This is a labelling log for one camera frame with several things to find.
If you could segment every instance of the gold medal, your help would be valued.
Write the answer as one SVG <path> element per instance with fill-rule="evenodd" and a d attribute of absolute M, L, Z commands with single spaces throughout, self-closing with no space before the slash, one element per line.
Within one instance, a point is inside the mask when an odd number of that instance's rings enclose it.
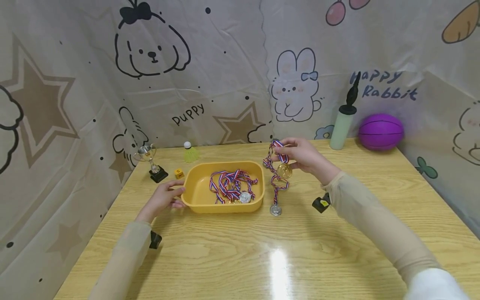
<path fill-rule="evenodd" d="M 289 164 L 281 164 L 281 165 L 278 166 L 278 168 L 276 169 L 276 173 L 277 173 L 281 178 L 288 179 L 288 178 L 290 178 L 290 176 L 292 176 L 293 170 L 292 170 L 292 168 L 290 168 L 290 165 L 289 165 Z"/>

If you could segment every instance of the yellow shuttlecock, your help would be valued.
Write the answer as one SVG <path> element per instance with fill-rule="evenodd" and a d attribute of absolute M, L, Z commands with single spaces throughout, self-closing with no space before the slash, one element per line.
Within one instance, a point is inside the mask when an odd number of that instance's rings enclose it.
<path fill-rule="evenodd" d="M 200 153 L 192 147 L 190 142 L 184 142 L 183 147 L 185 148 L 185 154 L 183 155 L 185 162 L 192 163 L 200 157 Z"/>

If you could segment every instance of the hand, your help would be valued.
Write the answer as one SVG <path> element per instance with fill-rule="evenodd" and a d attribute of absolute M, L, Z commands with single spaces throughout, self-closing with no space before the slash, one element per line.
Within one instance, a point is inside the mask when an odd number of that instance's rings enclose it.
<path fill-rule="evenodd" d="M 292 169 L 300 169 L 314 175 L 323 185 L 327 185 L 340 172 L 340 169 L 321 155 L 309 141 L 289 137 L 280 142 L 284 147 L 275 147 L 274 151 L 296 160 L 290 164 Z M 275 156 L 272 161 L 279 161 L 279 158 Z"/>
<path fill-rule="evenodd" d="M 185 204 L 178 197 L 183 194 L 185 187 L 173 189 L 174 186 L 183 185 L 183 180 L 172 180 L 160 184 L 153 193 L 150 200 L 145 204 L 135 221 L 151 223 L 168 206 L 174 208 L 185 207 Z"/>

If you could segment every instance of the silver medal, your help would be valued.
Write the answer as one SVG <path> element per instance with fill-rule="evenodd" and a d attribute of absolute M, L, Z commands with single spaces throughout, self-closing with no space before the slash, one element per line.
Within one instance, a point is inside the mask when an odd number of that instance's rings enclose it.
<path fill-rule="evenodd" d="M 279 216 L 282 214 L 282 208 L 277 204 L 274 204 L 270 207 L 270 213 L 274 216 Z"/>
<path fill-rule="evenodd" d="M 252 195 L 250 195 L 249 192 L 242 192 L 240 194 L 240 202 L 241 203 L 249 203 L 251 198 L 252 198 Z"/>

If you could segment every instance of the red white blue ribbon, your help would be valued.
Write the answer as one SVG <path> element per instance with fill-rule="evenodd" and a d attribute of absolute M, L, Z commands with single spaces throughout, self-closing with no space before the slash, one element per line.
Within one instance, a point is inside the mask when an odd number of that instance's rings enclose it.
<path fill-rule="evenodd" d="M 264 166 L 273 173 L 272 179 L 270 180 L 270 184 L 274 188 L 273 204 L 278 205 L 278 191 L 283 191 L 283 190 L 288 189 L 289 183 L 286 179 L 281 178 L 277 174 L 276 169 L 273 167 L 272 155 L 273 155 L 273 152 L 274 152 L 273 148 L 275 148 L 275 147 L 283 147 L 283 144 L 279 140 L 273 140 L 271 142 L 270 147 L 268 148 L 268 155 L 264 159 Z M 278 159 L 283 164 L 287 164 L 289 162 L 289 158 L 285 154 L 278 154 Z M 284 182 L 285 186 L 276 185 L 275 180 Z"/>
<path fill-rule="evenodd" d="M 216 175 L 220 175 L 218 177 L 218 187 L 215 185 L 213 180 L 213 177 Z M 252 184 L 257 184 L 258 178 L 252 180 L 250 176 L 248 176 L 247 172 L 240 169 L 231 173 L 227 171 L 212 173 L 210 176 L 210 190 L 216 194 L 215 204 L 217 204 L 219 201 L 222 204 L 225 203 L 225 200 L 223 200 L 222 196 L 226 197 L 230 202 L 239 200 L 240 194 L 242 193 L 240 191 L 242 181 L 247 183 L 248 193 L 252 197 L 252 200 L 254 200 L 255 194 L 252 192 Z"/>

